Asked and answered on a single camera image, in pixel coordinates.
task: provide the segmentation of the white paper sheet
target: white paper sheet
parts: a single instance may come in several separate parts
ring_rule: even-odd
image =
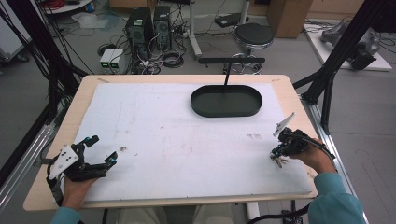
[[[197,84],[100,84],[75,142],[98,135],[85,161],[118,163],[99,179],[87,201],[307,194],[303,164],[283,169],[270,160],[272,136],[283,114],[271,84],[251,84],[262,95],[252,117],[204,118],[191,109]]]

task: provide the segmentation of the electronic device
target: electronic device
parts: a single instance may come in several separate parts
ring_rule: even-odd
[[[165,6],[156,6],[154,11],[153,23],[154,30],[157,36],[157,49],[171,49],[171,8]]]
[[[123,49],[106,49],[100,64],[105,75],[122,74],[125,70],[125,58]]]
[[[141,60],[151,58],[154,45],[150,42],[154,38],[151,13],[148,7],[134,7],[125,25],[127,37],[134,55]]]
[[[228,26],[236,25],[241,20],[241,13],[233,13],[228,16],[215,18],[215,23],[219,25],[221,28],[225,28]]]

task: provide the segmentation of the robotic hand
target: robotic hand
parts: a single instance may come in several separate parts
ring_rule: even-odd
[[[324,144],[321,144],[307,134],[303,133],[301,130],[292,131],[290,128],[285,127],[282,132],[280,132],[279,141],[281,142],[276,148],[271,151],[270,158],[275,161],[279,168],[282,168],[287,160],[282,159],[282,156],[290,156],[303,152],[307,149],[308,143],[323,150],[326,155],[331,158],[331,161],[335,159],[334,155],[326,148]]]
[[[91,138],[86,137],[77,144],[64,146],[61,153],[49,163],[47,168],[47,183],[58,205],[61,206],[64,197],[61,191],[62,173],[72,181],[84,181],[105,177],[107,171],[117,163],[118,155],[116,151],[107,157],[105,163],[102,164],[90,165],[84,161],[85,147],[91,147],[98,141],[98,136],[94,135]]]
[[[323,43],[329,42],[334,47],[340,40],[348,25],[349,22],[341,21],[332,29],[323,31],[320,41]],[[372,35],[370,30],[368,30],[346,60],[350,63],[353,69],[361,70],[376,60],[373,55],[377,53],[378,50],[379,38]]]

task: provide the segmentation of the computer tower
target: computer tower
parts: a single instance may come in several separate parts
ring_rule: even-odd
[[[154,28],[148,7],[134,7],[125,25],[133,53],[138,53],[142,60],[151,58],[154,48]]]
[[[165,6],[156,6],[153,23],[155,34],[157,35],[157,49],[171,49],[171,8]]]

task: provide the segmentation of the cardboard box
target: cardboard box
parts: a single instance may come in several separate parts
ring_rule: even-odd
[[[114,8],[149,7],[151,12],[157,6],[156,0],[109,0],[109,3]]]
[[[268,5],[264,4],[256,4],[256,3],[250,3],[250,6],[248,7],[248,15],[255,15],[255,16],[265,16],[267,14],[268,10]]]
[[[275,37],[296,38],[313,0],[272,0],[267,20]]]

